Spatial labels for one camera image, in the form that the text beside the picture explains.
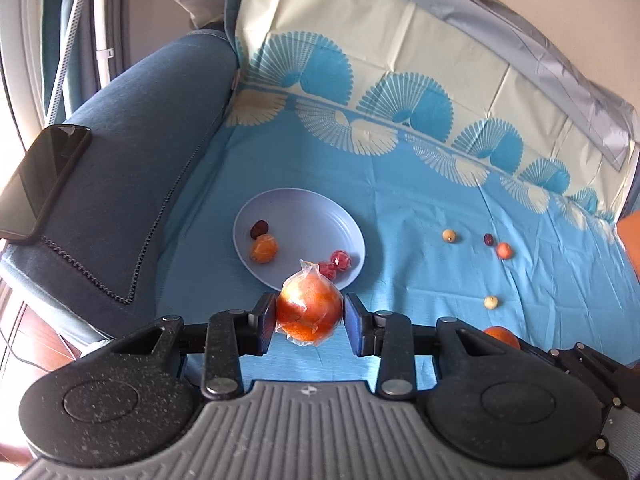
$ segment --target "gray ribbed plate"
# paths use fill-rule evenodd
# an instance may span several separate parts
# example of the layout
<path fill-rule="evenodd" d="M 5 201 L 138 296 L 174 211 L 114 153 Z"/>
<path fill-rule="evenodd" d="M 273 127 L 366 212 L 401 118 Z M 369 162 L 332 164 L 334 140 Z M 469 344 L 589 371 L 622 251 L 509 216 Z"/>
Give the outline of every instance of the gray ribbed plate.
<path fill-rule="evenodd" d="M 609 454 L 620 460 L 629 478 L 640 478 L 640 413 L 626 406 L 611 408 L 602 434 L 609 441 Z"/>
<path fill-rule="evenodd" d="M 20 478 L 596 480 L 577 462 L 527 471 L 473 462 L 444 446 L 411 404 L 380 399 L 364 382 L 267 381 L 206 404 L 182 439 L 146 460 L 82 470 L 40 459 Z"/>

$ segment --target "red date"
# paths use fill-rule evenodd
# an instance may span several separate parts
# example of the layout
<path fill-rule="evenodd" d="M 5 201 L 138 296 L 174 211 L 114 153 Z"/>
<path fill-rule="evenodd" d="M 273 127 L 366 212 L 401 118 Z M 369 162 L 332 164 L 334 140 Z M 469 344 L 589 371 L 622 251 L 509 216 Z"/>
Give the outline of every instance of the red date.
<path fill-rule="evenodd" d="M 249 232 L 251 238 L 256 240 L 258 236 L 265 235 L 269 232 L 269 224 L 264 220 L 258 220 Z"/>

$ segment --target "wooden floor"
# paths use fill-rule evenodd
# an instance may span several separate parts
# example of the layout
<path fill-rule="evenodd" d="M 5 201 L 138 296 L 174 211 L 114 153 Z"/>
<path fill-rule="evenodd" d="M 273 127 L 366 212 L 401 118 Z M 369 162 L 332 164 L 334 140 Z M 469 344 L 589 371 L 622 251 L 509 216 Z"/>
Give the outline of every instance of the wooden floor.
<path fill-rule="evenodd" d="M 80 353 L 68 343 L 67 349 L 49 325 L 11 296 L 4 283 L 0 284 L 0 330 L 16 356 L 47 370 L 60 368 Z M 27 388 L 44 374 L 33 365 L 18 361 L 0 338 L 0 480 L 16 478 L 32 460 L 20 429 L 18 406 Z"/>

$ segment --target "red fruit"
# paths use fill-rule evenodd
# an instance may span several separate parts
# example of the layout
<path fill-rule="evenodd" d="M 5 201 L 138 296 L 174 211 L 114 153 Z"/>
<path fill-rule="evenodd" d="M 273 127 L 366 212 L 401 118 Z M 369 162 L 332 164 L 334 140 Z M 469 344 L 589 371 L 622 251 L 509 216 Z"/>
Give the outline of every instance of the red fruit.
<path fill-rule="evenodd" d="M 331 254 L 331 257 L 329 257 L 329 261 L 332 264 L 335 264 L 337 269 L 341 272 L 344 272 L 349 267 L 351 267 L 351 257 L 346 253 L 346 251 L 334 251 Z"/>
<path fill-rule="evenodd" d="M 503 260 L 508 260 L 513 256 L 513 249 L 507 242 L 500 242 L 495 250 L 498 253 L 498 257 Z"/>
<path fill-rule="evenodd" d="M 328 280 L 335 280 L 335 273 L 338 267 L 333 262 L 319 262 L 318 270 Z"/>

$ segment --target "cable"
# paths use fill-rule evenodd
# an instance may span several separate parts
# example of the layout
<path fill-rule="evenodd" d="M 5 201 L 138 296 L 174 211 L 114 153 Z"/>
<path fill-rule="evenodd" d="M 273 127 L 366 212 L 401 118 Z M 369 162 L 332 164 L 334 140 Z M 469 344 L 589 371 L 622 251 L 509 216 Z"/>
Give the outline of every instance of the cable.
<path fill-rule="evenodd" d="M 2 88 L 4 89 L 4 95 L 6 97 L 6 103 L 9 107 L 9 113 L 11 114 L 11 118 L 14 121 L 15 132 L 18 134 L 18 139 L 20 139 L 20 144 L 22 145 L 22 149 L 26 153 L 27 148 L 24 145 L 24 141 L 22 140 L 22 135 L 20 134 L 20 126 L 18 126 L 18 121 L 15 118 L 14 106 L 11 103 L 11 96 L 9 95 L 9 85 L 6 82 L 6 75 L 4 74 L 4 64 L 2 62 L 1 46 L 0 46 L 0 79 L 2 79 Z"/>
<path fill-rule="evenodd" d="M 36 363 L 32 363 L 31 361 L 27 361 L 27 359 L 22 359 L 20 357 L 18 357 L 15 352 L 14 349 L 11 348 L 11 345 L 9 344 L 9 342 L 6 340 L 6 338 L 4 337 L 4 334 L 2 333 L 2 330 L 0 330 L 0 337 L 2 337 L 2 341 L 4 341 L 4 344 L 6 345 L 6 347 L 9 349 L 9 352 L 11 352 L 11 355 L 14 356 L 16 359 L 18 359 L 18 361 L 20 361 L 21 363 L 24 363 L 26 365 L 31 365 L 31 366 L 35 366 L 36 368 L 39 368 L 40 370 L 42 370 L 43 372 L 46 372 L 47 374 L 50 373 L 52 370 L 47 370 L 45 367 L 40 366 L 39 364 Z"/>
<path fill-rule="evenodd" d="M 53 82 L 53 90 L 49 101 L 49 110 L 47 111 L 47 117 L 45 120 L 46 126 L 51 126 L 56 121 L 58 105 L 60 104 L 60 97 L 62 95 L 62 83 L 65 80 L 66 70 L 69 66 L 69 57 L 71 56 L 71 50 L 74 46 L 76 30 L 78 30 L 78 23 L 80 22 L 83 5 L 84 0 L 74 0 L 71 5 L 71 14 L 69 15 L 69 22 L 66 26 L 65 37 L 62 41 L 60 61 L 58 62 L 58 70 L 56 71 L 56 78 Z"/>

